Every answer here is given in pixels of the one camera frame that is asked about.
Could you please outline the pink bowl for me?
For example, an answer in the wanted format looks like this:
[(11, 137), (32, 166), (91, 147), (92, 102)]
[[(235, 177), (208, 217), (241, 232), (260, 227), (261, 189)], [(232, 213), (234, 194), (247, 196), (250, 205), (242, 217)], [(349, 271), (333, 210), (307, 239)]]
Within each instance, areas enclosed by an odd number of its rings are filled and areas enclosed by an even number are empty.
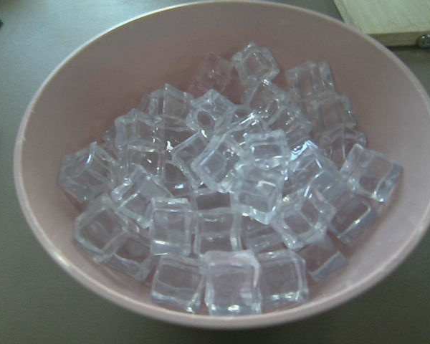
[[(62, 158), (97, 140), (113, 119), (164, 83), (185, 87), (210, 51), (232, 56), (249, 42), (269, 48), (282, 68), (326, 60), (353, 104), (368, 144), (403, 166), (381, 222), (351, 247), (349, 265), (312, 290), (308, 303), (253, 316), (190, 315), (154, 305), (149, 290), (95, 264), (72, 243), (77, 209), (57, 185)], [(430, 97), (414, 74), (377, 41), (331, 17), (261, 1), (203, 1), (136, 17), (69, 56), (44, 82), (21, 122), (14, 151), (21, 209), (39, 243), (81, 285), (147, 317), (179, 325), (261, 328), (347, 302), (397, 268), (430, 226)]]

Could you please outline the pile of clear ice cubes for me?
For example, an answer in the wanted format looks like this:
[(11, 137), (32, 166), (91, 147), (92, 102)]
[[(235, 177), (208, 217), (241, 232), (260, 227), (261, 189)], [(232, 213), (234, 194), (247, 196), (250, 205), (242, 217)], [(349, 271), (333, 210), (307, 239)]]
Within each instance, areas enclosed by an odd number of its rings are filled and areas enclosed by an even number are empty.
[(144, 95), (102, 139), (64, 157), (81, 206), (73, 239), (150, 285), (165, 308), (253, 315), (307, 302), (310, 285), (378, 221), (403, 172), (367, 148), (326, 62), (285, 71), (250, 43), (204, 57), (187, 90)]

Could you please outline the wooden cutting board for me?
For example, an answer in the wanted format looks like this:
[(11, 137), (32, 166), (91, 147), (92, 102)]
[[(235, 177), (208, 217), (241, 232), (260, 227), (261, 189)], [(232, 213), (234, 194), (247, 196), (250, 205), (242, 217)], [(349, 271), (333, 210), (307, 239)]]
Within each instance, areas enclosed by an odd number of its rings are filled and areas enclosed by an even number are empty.
[(337, 0), (343, 21), (387, 47), (413, 46), (430, 34), (430, 0)]

